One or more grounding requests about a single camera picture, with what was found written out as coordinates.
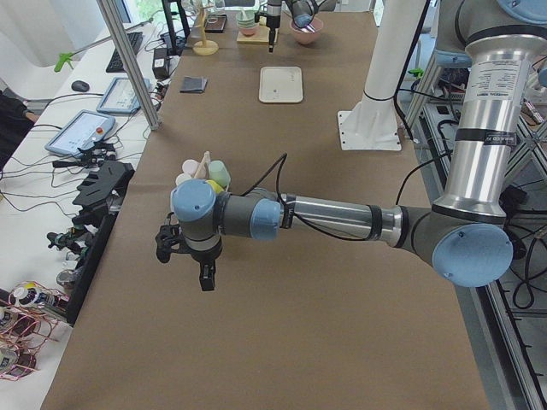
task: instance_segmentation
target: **brown table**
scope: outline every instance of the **brown table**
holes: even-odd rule
[[[454,289],[411,254],[304,229],[227,237],[210,293],[189,256],[155,258],[180,164],[205,150],[236,193],[287,152],[283,191],[393,204],[412,144],[343,152],[338,141],[336,113],[362,95],[373,17],[321,18],[309,47],[286,16],[273,54],[237,45],[231,17],[210,35],[217,54],[184,53],[43,409],[488,408]],[[303,102],[258,102],[265,66],[301,67]],[[179,94],[184,75],[209,78],[206,92]],[[403,203],[428,204],[419,176]]]

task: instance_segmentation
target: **computer mouse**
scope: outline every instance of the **computer mouse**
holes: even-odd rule
[[[87,84],[85,81],[82,81],[81,79],[77,79],[72,83],[70,88],[72,88],[76,92],[87,92],[89,91],[89,84]]]

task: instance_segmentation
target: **black keyboard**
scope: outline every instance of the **black keyboard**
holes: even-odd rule
[[[143,43],[143,32],[129,32],[127,34],[127,38],[129,38],[129,43],[131,43],[131,46],[133,48],[133,53],[137,55],[138,49],[140,48],[140,45]],[[123,62],[121,62],[121,58],[120,58],[120,55],[118,54],[118,51],[114,50],[114,53],[112,53],[112,58],[110,59],[110,62],[108,66],[106,67],[106,72],[119,73],[122,71],[124,71]]]

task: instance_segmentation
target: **person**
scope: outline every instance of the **person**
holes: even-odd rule
[[[39,116],[0,91],[0,169],[15,152]]]

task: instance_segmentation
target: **black power adapter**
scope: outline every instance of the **black power adapter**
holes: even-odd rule
[[[154,49],[154,60],[152,61],[152,72],[156,79],[169,78],[169,62],[168,49],[161,47]]]

